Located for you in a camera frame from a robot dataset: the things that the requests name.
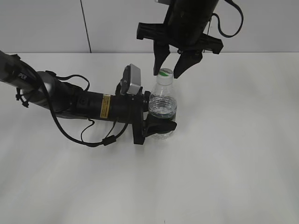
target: white wall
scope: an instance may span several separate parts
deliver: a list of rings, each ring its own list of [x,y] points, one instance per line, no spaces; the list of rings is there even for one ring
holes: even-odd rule
[[[88,52],[79,0],[2,0],[0,49],[6,52]],[[299,51],[298,0],[235,0],[244,12],[241,33],[210,34],[223,40],[223,52]],[[136,39],[139,22],[162,22],[166,5],[154,0],[83,0],[93,52],[152,52],[152,41]],[[216,12],[223,31],[232,34],[238,12],[220,0]]]
[[[1,0],[0,50],[88,52],[79,0]]]

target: bottle cap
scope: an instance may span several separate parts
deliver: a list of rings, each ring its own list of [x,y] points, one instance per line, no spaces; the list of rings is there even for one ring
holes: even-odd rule
[[[173,82],[173,71],[170,69],[160,69],[157,75],[157,83],[161,85],[170,85]]]

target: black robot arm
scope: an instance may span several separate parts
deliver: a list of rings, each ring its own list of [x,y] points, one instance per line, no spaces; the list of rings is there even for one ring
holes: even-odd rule
[[[151,115],[143,119],[143,113],[148,111],[150,92],[142,93],[140,69],[136,66],[131,64],[125,68],[115,95],[90,92],[89,83],[83,90],[60,81],[74,76],[82,77],[58,77],[52,71],[36,72],[17,55],[10,56],[0,51],[0,81],[17,88],[16,98],[25,107],[31,102],[49,109],[61,133],[78,144],[89,147],[109,145],[123,134],[128,124],[132,124],[134,144],[143,144],[145,138],[152,134],[175,130],[177,124],[169,119],[158,119]],[[57,117],[98,119],[125,125],[119,134],[107,136],[101,142],[90,143],[69,136]]]

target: plastic water bottle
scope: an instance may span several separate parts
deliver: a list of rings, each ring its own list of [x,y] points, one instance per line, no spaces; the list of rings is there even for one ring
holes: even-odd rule
[[[175,121],[177,101],[173,88],[173,71],[161,69],[157,75],[157,83],[149,97],[149,113],[157,118]],[[167,139],[173,131],[152,135],[156,139]]]

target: white tabletop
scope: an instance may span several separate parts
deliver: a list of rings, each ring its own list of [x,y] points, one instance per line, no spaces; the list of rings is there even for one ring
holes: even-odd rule
[[[114,93],[130,63],[145,90],[155,82],[153,54],[20,56],[36,70],[84,75],[101,93]],[[0,223],[299,223],[299,53],[205,54],[175,87],[171,138],[136,146],[129,126],[116,143],[87,148],[1,83]],[[61,123],[76,138],[89,125]],[[98,121],[85,140],[101,141],[111,125]]]

